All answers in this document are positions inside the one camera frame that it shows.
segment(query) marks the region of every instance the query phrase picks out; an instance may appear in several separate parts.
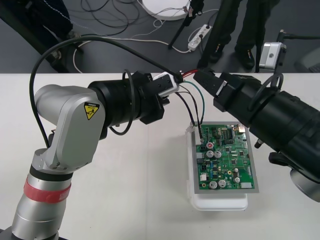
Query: red wire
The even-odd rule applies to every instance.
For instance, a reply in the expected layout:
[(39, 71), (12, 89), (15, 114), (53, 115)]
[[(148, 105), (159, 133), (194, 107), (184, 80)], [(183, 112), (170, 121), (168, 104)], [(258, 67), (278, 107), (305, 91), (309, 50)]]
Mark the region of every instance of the red wire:
[(182, 74), (182, 77), (185, 78), (185, 77), (190, 76), (190, 75), (192, 75), (192, 74), (194, 74), (196, 72), (198, 72), (197, 69), (193, 69), (193, 70), (187, 71), (184, 74)]

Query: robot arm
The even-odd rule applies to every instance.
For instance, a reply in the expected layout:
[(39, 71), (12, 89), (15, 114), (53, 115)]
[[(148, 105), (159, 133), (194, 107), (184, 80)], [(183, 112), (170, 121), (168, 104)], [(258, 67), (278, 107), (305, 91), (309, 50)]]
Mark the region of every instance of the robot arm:
[(124, 79), (92, 82), (88, 88), (47, 85), (36, 93), (38, 114), (56, 130), (49, 148), (34, 153), (11, 228), (14, 236), (58, 238), (73, 172), (92, 162), (108, 128), (128, 122), (133, 98), (133, 120), (150, 124), (161, 119), (169, 103), (166, 97), (179, 90), (179, 81), (166, 72), (154, 78), (136, 72), (132, 83)]
[(256, 148), (266, 143), (275, 151), (269, 155), (272, 164), (292, 168), (294, 184), (320, 202), (320, 113), (281, 91), (282, 74), (264, 84), (246, 75), (216, 77), (209, 69), (198, 70), (193, 78), (214, 97), (215, 107), (230, 113), (259, 138)]

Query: white power strip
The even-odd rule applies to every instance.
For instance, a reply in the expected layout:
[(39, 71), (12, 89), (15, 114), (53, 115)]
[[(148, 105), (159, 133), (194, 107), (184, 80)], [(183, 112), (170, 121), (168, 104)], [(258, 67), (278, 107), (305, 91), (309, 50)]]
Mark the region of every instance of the white power strip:
[(201, 38), (199, 37), (202, 35), (202, 39), (205, 38), (205, 36), (209, 33), (211, 30), (211, 26), (205, 24), (202, 26), (202, 28), (196, 33), (196, 35), (192, 38), (192, 40), (188, 44), (188, 49), (191, 51), (194, 51), (197, 49), (198, 45), (201, 43)]

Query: shoe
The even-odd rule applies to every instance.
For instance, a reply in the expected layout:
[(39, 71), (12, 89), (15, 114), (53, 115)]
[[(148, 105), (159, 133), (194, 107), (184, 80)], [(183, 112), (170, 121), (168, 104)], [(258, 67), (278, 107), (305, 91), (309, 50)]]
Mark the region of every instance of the shoe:
[(210, 55), (210, 62), (217, 63), (219, 59), (222, 57), (224, 48), (225, 45), (218, 44), (218, 46), (215, 49), (215, 52)]
[(255, 66), (256, 62), (254, 56), (252, 55), (251, 49), (247, 50), (235, 48), (234, 50), (238, 60), (244, 68), (252, 69)]

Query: circuit board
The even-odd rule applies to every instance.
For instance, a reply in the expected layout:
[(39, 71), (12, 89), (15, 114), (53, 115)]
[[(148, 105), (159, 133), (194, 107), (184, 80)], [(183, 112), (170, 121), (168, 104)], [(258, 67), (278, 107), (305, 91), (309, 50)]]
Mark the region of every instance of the circuit board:
[(196, 146), (200, 190), (254, 189), (245, 127), (241, 124), (201, 125)]

